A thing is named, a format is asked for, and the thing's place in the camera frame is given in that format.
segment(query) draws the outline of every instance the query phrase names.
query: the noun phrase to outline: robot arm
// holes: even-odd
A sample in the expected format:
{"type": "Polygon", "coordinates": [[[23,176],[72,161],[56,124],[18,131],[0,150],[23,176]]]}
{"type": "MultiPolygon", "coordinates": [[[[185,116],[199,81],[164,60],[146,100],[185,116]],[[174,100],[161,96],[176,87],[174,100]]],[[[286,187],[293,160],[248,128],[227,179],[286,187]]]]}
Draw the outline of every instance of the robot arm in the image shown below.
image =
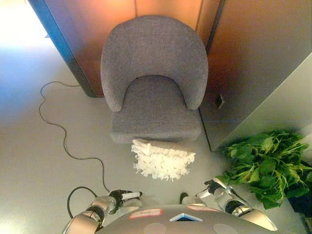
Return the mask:
{"type": "Polygon", "coordinates": [[[63,234],[94,234],[102,229],[107,214],[114,214],[124,200],[139,197],[142,192],[115,190],[108,196],[97,197],[90,206],[73,217],[65,226],[63,234]]]}

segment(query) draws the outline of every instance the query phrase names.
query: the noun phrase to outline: white fringed pillow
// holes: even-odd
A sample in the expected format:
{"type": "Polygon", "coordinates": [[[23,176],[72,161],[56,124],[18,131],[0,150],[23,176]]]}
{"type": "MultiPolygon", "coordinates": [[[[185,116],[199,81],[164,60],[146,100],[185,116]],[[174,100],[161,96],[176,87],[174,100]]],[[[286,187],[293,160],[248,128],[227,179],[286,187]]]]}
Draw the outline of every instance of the white fringed pillow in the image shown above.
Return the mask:
{"type": "Polygon", "coordinates": [[[144,176],[153,179],[180,179],[188,174],[187,165],[194,162],[195,153],[177,143],[135,139],[131,152],[136,153],[133,167],[144,176]]]}

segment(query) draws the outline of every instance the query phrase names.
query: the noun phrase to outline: white label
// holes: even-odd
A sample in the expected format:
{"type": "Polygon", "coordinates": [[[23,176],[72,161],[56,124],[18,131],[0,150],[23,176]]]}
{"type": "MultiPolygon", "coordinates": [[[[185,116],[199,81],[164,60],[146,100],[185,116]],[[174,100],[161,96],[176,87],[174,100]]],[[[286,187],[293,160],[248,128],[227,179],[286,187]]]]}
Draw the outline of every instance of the white label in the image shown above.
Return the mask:
{"type": "Polygon", "coordinates": [[[193,211],[220,211],[214,208],[208,208],[204,206],[188,206],[188,208],[190,208],[193,211]]]}
{"type": "Polygon", "coordinates": [[[144,211],[137,211],[132,213],[129,218],[143,218],[143,217],[153,217],[162,214],[162,209],[150,209],[144,211]]]}

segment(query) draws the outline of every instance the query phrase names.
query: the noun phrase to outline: gray armchair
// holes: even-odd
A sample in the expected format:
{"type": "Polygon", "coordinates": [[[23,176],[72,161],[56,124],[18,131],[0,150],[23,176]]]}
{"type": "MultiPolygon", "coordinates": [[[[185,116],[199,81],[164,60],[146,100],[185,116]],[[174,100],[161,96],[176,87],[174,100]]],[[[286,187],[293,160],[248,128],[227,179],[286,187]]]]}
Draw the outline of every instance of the gray armchair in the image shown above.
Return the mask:
{"type": "Polygon", "coordinates": [[[208,77],[196,32],[164,16],[123,22],[103,48],[101,80],[112,114],[111,138],[195,140],[208,77]]]}

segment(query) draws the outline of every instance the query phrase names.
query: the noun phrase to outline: green leafy plant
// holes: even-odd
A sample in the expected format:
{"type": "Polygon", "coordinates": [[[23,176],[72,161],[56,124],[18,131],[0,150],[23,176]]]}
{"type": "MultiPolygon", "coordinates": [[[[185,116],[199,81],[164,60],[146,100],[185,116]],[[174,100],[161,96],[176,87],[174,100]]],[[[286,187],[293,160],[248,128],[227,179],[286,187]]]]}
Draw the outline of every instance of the green leafy plant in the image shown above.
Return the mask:
{"type": "Polygon", "coordinates": [[[223,182],[248,184],[265,209],[280,206],[286,197],[300,197],[309,191],[312,167],[301,164],[308,144],[296,133],[260,133],[233,144],[225,152],[232,158],[230,170],[217,176],[223,182]]]}

